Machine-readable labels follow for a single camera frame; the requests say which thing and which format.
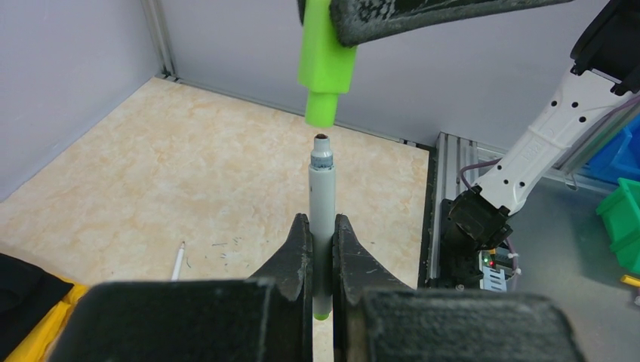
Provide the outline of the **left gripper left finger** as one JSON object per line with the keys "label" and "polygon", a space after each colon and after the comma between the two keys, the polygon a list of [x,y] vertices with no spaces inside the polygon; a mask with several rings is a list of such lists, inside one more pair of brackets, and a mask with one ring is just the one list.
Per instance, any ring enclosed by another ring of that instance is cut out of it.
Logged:
{"label": "left gripper left finger", "polygon": [[307,215],[298,213],[288,236],[251,275],[268,293],[258,344],[262,361],[311,361],[312,236]]}

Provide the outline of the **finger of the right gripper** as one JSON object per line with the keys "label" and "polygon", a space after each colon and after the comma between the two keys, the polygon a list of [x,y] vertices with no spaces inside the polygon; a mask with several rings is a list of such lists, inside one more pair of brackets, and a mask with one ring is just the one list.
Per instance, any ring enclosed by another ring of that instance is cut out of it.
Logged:
{"label": "finger of the right gripper", "polygon": [[563,3],[563,0],[343,0],[331,1],[329,14],[339,43],[353,47],[442,23]]}
{"label": "finger of the right gripper", "polygon": [[297,0],[297,9],[300,19],[300,24],[304,24],[304,17],[306,12],[306,0]]}

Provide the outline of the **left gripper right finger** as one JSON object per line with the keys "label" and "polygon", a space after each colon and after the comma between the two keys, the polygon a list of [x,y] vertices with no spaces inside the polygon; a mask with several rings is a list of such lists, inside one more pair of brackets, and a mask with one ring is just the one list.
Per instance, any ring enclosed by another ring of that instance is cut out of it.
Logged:
{"label": "left gripper right finger", "polygon": [[375,361],[383,328],[371,298],[380,291],[410,289],[360,243],[349,218],[338,214],[334,232],[334,360]]}

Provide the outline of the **green black pen cap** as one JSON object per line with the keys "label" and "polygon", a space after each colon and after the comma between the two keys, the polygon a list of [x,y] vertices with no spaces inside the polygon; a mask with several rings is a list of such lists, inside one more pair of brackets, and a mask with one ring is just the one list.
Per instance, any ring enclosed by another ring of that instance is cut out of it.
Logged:
{"label": "green black pen cap", "polygon": [[331,22],[330,2],[306,1],[298,82],[307,89],[306,123],[334,125],[340,96],[350,90],[356,48],[342,46]]}

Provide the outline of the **white green-tipped pen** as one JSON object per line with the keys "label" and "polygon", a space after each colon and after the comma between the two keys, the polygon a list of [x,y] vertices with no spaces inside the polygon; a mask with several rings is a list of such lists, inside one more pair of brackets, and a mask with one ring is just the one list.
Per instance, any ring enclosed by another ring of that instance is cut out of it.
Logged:
{"label": "white green-tipped pen", "polygon": [[309,230],[312,236],[312,313],[318,321],[332,311],[332,249],[335,233],[336,167],[329,136],[319,133],[310,152]]}

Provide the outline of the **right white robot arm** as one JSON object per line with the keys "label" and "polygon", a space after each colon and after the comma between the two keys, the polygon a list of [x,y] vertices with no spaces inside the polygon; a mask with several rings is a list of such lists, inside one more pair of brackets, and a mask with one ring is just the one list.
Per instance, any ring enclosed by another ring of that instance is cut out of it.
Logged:
{"label": "right white robot arm", "polygon": [[[355,50],[414,29],[529,8],[540,1],[300,1],[303,27],[298,80],[308,90],[305,119],[334,124],[348,92]],[[639,3],[610,1],[579,37],[573,65],[549,104],[515,145],[456,197],[440,228],[433,287],[473,287],[478,254],[510,234],[508,219],[531,190],[597,121],[639,99]]]}

